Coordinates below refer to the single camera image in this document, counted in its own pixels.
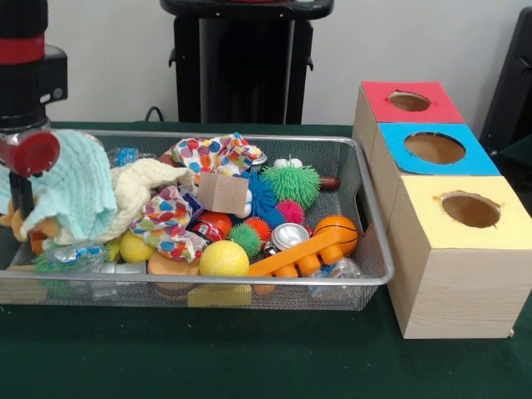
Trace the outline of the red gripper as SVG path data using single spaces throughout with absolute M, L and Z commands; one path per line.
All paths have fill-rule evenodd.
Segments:
M 59 141 L 50 131 L 1 135 L 1 163 L 10 170 L 12 208 L 20 208 L 22 219 L 34 209 L 32 183 L 26 177 L 50 170 L 59 155 Z

